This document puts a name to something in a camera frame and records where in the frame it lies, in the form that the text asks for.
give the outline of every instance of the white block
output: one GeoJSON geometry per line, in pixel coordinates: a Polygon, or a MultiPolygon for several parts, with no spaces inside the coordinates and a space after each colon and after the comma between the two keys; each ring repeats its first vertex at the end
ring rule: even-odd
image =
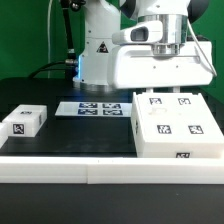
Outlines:
{"type": "Polygon", "coordinates": [[[201,94],[134,94],[131,122],[138,157],[223,156],[223,134],[201,94]]]}
{"type": "Polygon", "coordinates": [[[4,145],[7,139],[8,139],[7,125],[0,123],[0,148],[4,145]]]}
{"type": "Polygon", "coordinates": [[[20,105],[3,120],[3,123],[7,123],[8,136],[35,137],[46,119],[46,106],[20,105]]]}

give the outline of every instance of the black cable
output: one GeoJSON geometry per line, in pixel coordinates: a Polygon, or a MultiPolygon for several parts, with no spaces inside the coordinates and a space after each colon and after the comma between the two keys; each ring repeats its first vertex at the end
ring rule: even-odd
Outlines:
{"type": "MultiPolygon", "coordinates": [[[[64,22],[65,22],[65,31],[66,31],[66,39],[67,39],[67,47],[68,50],[74,50],[73,40],[72,40],[72,29],[71,29],[71,23],[70,23],[70,17],[69,17],[69,11],[68,9],[63,9],[63,16],[64,16],[64,22]]],[[[73,53],[70,55],[68,53],[68,57],[70,59],[76,59],[76,54],[73,53]]]]}
{"type": "Polygon", "coordinates": [[[49,68],[49,67],[51,67],[51,66],[54,66],[54,65],[64,65],[64,64],[65,64],[64,61],[51,62],[51,63],[49,63],[49,64],[46,64],[46,65],[40,67],[40,68],[37,69],[36,71],[30,73],[30,74],[28,75],[28,78],[29,78],[29,79],[34,78],[34,77],[36,76],[36,74],[38,74],[41,70],[44,70],[44,69],[49,68]]]}
{"type": "Polygon", "coordinates": [[[47,68],[47,69],[41,69],[39,70],[36,75],[40,72],[47,72],[47,71],[65,71],[65,68],[47,68]]]}

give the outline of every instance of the black square marker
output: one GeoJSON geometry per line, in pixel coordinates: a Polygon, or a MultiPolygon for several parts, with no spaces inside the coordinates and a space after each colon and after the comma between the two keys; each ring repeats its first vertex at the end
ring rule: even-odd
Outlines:
{"type": "Polygon", "coordinates": [[[13,134],[24,135],[25,134],[24,124],[13,124],[13,134]]]}
{"type": "Polygon", "coordinates": [[[98,111],[95,109],[79,109],[78,115],[88,115],[88,116],[95,116],[98,114],[98,111]]]}

